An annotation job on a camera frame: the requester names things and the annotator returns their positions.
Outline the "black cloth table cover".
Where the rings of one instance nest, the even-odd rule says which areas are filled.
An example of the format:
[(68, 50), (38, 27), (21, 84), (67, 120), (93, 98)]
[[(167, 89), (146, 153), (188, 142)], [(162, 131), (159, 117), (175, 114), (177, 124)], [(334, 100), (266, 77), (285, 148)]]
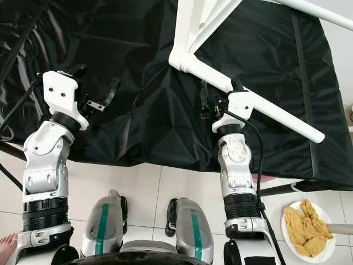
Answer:
[[(201, 79), (168, 62), (177, 0), (2, 0), (2, 116), (38, 73), (85, 63), (82, 96), (111, 106), (90, 117), (71, 161), (106, 166), (144, 162), (219, 172), (211, 121), (201, 119)], [(353, 142), (332, 52), (318, 18), (262, 0), (243, 0), (197, 50), (197, 58), (325, 134), (315, 144), (260, 113), (263, 174), (353, 184)]]

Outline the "white plastic table leg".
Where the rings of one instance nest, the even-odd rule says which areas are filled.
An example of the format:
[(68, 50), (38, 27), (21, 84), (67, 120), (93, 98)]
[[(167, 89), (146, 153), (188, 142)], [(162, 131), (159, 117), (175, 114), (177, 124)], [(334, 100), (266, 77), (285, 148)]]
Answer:
[(338, 13), (328, 10), (327, 8), (320, 7), (315, 3), (308, 2), (307, 0), (274, 0), (285, 6), (291, 7), (295, 10), (300, 10), (308, 15), (315, 16), (329, 23), (335, 24), (341, 28), (345, 28), (353, 32), (353, 20), (346, 18)]
[[(195, 55), (190, 62), (192, 65), (189, 66), (190, 71), (187, 73), (194, 74), (194, 76), (205, 80), (208, 84), (220, 89), (220, 91), (227, 93), (232, 91), (231, 78), (200, 61)], [(308, 125), (305, 121), (300, 120), (298, 117), (293, 116), (284, 109), (279, 108), (274, 103), (270, 103), (270, 101), (262, 98), (262, 96), (256, 93), (254, 93), (254, 109), (269, 116), (275, 121), (280, 122), (282, 125), (315, 143), (321, 143), (323, 139), (325, 139), (324, 133), (318, 131), (314, 127)]]

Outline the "grey metal tube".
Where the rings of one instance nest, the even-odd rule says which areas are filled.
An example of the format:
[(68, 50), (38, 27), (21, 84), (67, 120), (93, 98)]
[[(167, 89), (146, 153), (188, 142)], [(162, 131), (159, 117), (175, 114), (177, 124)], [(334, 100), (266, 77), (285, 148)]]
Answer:
[(326, 226), (331, 233), (353, 235), (353, 225), (351, 224), (328, 223)]

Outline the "red seat edge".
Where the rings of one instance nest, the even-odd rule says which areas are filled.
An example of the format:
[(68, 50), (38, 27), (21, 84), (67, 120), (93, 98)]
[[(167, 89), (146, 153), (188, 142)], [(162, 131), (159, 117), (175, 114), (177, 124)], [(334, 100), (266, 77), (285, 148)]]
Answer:
[[(270, 176), (270, 175), (261, 175), (260, 176), (260, 184), (263, 184), (265, 182), (269, 182), (269, 181), (272, 181), (272, 180), (275, 180), (275, 179), (277, 179), (277, 177), (273, 177), (273, 176)], [(258, 183), (258, 175), (257, 174), (252, 174), (252, 182), (254, 184)]]

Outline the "silver left robot leg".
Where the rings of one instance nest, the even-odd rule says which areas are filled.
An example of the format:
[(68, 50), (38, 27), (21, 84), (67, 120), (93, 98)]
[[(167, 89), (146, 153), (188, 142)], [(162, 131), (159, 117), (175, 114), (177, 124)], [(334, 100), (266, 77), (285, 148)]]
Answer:
[(128, 204), (115, 189), (93, 206), (82, 237), (81, 257), (118, 252), (127, 232)]

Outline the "black metal frame bar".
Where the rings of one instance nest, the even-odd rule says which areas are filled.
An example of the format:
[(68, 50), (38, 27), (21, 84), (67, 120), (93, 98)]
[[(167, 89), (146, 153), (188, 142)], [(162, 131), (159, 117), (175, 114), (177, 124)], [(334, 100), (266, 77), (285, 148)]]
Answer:
[(14, 156), (23, 161), (27, 161), (27, 158), (25, 157), (24, 152), (10, 143), (0, 142), (0, 150), (2, 152), (9, 154), (10, 156)]
[(261, 197), (274, 196), (278, 194), (287, 194), (293, 192), (317, 192), (317, 191), (351, 191), (353, 184), (342, 185), (323, 180), (301, 180), (291, 184), (280, 185), (260, 190)]

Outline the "silver right robot leg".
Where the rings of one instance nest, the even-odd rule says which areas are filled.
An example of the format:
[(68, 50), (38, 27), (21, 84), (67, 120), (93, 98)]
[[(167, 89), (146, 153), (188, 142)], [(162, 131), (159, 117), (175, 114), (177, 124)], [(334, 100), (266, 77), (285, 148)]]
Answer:
[(165, 235), (176, 237), (176, 251), (179, 254), (213, 263), (215, 250), (212, 232), (197, 202), (188, 198), (170, 200)]

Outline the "yellow crumpled cloth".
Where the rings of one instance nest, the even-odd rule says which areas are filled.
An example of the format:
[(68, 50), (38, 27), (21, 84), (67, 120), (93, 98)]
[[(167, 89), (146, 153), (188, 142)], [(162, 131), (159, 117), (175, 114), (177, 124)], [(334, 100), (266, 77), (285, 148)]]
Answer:
[(318, 207), (305, 199), (295, 207), (289, 205), (283, 209), (286, 238), (298, 255), (317, 258), (325, 252), (329, 241), (334, 239)]

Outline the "black robot torso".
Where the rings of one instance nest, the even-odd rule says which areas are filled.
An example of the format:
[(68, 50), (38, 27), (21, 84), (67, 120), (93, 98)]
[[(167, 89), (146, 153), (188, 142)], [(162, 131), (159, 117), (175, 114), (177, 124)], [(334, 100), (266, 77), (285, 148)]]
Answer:
[(135, 250), (111, 252), (76, 258), (61, 265), (210, 265), (207, 262), (186, 255), (151, 251)]

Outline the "silver robot leg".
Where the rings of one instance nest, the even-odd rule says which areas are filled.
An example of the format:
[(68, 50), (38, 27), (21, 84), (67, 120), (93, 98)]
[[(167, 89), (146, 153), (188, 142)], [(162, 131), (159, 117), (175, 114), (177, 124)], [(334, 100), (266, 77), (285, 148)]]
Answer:
[(213, 263), (215, 250), (212, 232), (197, 202), (188, 198), (170, 200), (165, 235), (176, 237), (176, 251), (179, 254)]
[(93, 206), (82, 237), (81, 257), (118, 252), (127, 232), (128, 204), (115, 189)]

